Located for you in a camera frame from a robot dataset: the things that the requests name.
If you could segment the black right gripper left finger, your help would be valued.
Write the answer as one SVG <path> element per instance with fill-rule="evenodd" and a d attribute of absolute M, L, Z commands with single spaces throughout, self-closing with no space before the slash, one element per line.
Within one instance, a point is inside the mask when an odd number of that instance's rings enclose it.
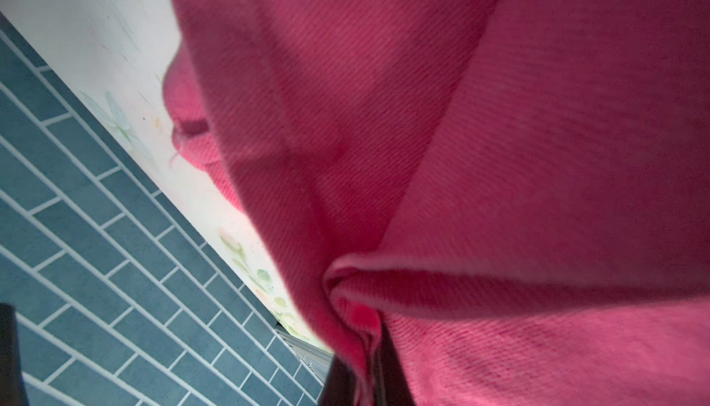
<path fill-rule="evenodd" d="M 318 405 L 354 406 L 356 404 L 356 386 L 357 379 L 351 369 L 338 357 L 335 357 L 329 368 Z"/>

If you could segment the pink long pants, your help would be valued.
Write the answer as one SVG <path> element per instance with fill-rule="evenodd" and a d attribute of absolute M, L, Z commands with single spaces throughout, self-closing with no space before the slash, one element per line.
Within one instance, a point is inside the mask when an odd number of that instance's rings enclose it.
<path fill-rule="evenodd" d="M 183 156 L 373 403 L 709 402 L 709 0 L 172 0 Z"/>

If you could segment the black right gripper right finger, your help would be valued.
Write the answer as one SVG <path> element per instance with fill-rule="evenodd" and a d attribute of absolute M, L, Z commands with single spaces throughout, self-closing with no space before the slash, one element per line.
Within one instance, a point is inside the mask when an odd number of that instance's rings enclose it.
<path fill-rule="evenodd" d="M 376 406 L 414 406 L 399 355 L 385 325 L 373 358 L 373 394 Z"/>

